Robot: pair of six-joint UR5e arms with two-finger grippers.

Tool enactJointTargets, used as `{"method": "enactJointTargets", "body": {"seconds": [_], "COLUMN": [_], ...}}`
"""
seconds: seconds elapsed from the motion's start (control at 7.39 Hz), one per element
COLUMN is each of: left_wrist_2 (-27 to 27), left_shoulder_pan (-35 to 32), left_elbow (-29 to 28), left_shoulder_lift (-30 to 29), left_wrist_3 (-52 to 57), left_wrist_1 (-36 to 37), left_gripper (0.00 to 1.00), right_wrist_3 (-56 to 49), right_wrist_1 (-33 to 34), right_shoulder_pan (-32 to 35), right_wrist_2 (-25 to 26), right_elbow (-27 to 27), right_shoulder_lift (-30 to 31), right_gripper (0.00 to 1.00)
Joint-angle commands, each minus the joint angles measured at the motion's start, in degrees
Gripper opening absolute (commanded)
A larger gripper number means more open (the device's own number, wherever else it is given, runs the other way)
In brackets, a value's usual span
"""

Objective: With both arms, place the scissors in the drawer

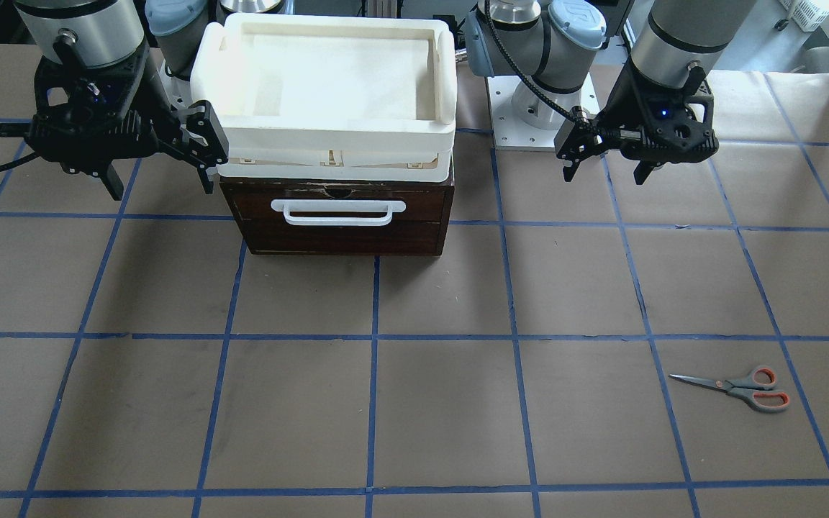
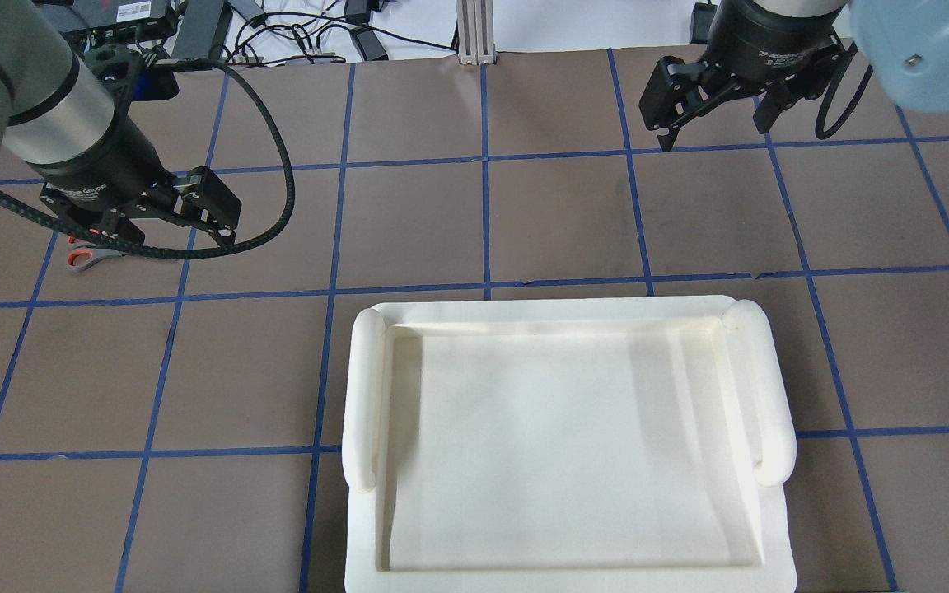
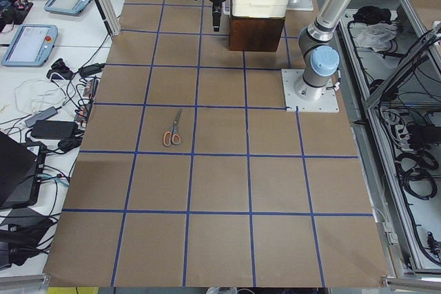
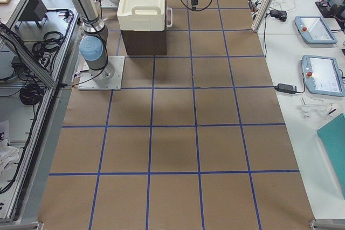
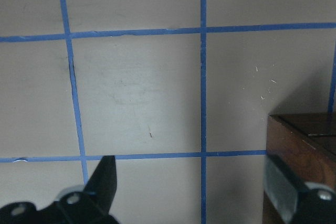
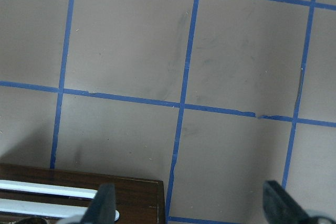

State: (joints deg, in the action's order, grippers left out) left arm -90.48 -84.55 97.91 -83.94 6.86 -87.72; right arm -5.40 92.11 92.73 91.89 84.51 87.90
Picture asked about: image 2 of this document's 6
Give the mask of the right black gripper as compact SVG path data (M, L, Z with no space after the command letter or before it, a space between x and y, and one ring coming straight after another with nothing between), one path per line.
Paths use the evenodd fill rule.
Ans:
M658 60L638 102L670 152L681 129L720 105L765 91L753 123L768 134L784 111L836 91L850 52L833 37L843 1L722 1L697 63Z

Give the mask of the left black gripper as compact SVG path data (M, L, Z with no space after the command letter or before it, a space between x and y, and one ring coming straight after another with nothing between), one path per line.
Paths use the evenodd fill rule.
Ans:
M147 140L105 140L64 161L34 164L45 181L41 224L110 248L146 244L139 222L156 219L234 245L241 200L206 166L170 173Z

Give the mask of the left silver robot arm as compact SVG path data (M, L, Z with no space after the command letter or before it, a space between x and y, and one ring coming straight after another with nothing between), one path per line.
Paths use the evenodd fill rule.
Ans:
M154 259L140 219L207 233L233 253L241 202L206 166L170 173L129 117L148 60L83 58L30 1L0 1L0 206L80 240Z

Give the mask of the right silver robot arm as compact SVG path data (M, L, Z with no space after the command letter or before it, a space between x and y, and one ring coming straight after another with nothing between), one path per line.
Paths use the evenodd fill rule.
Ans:
M760 98L760 134L802 100L820 101L832 138L873 78L901 109L949 112L949 1L722 1L693 63L660 58L639 101L669 152L679 131L722 104Z

